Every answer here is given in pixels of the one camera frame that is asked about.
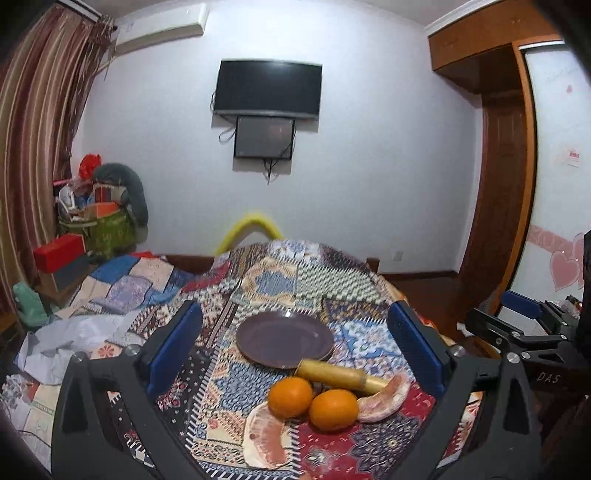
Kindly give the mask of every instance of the red plastic bag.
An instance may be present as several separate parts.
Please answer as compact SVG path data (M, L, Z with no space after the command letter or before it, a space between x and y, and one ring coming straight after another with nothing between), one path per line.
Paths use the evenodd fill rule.
M95 168L101 164L100 155L89 153L80 162L80 168L78 169L78 175L82 180L90 180L92 172Z

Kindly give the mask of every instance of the plate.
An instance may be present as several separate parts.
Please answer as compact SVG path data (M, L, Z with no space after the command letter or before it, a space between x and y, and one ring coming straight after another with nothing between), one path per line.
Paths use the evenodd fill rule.
M257 364L296 368L303 358L324 360L335 339L320 320L297 312L263 312L238 327L236 344Z

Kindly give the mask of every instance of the curtain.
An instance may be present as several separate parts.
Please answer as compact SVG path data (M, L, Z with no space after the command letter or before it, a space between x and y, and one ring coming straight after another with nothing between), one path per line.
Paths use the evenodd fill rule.
M0 309L37 277L33 250L56 234L53 180L70 177L72 141L113 20L54 5L0 69Z

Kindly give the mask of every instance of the air conditioner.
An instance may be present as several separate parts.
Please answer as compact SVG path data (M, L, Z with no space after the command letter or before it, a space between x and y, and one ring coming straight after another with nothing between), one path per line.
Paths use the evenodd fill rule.
M123 55L166 41L201 36L208 15L207 5L198 4L174 8L120 25L115 54Z

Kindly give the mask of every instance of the wooden rolling pin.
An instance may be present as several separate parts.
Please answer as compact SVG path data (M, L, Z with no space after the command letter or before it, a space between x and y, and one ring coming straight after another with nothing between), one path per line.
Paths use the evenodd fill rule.
M296 377L320 382L335 388L355 390L365 395L381 392L388 380L373 377L359 368L339 367L318 360L304 358L295 371Z

